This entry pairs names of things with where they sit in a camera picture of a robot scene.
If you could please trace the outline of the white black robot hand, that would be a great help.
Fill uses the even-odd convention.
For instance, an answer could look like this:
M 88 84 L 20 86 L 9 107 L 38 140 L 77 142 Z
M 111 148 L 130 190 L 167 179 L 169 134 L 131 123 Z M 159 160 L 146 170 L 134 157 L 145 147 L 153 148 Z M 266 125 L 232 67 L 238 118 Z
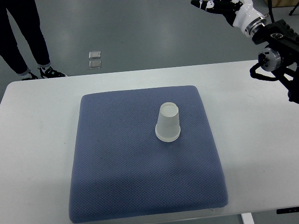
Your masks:
M 192 0 L 191 4 L 211 14 L 221 14 L 228 24 L 253 37 L 265 27 L 265 17 L 254 9 L 251 0 Z

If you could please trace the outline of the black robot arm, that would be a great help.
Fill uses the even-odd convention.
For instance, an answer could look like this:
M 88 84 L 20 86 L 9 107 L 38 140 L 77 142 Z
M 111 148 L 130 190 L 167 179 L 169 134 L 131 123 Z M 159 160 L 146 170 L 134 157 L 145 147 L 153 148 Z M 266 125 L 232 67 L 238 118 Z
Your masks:
M 284 21 L 264 26 L 256 24 L 249 32 L 254 44 L 268 43 L 259 53 L 258 63 L 250 70 L 252 78 L 279 81 L 287 90 L 290 102 L 299 102 L 299 35 Z

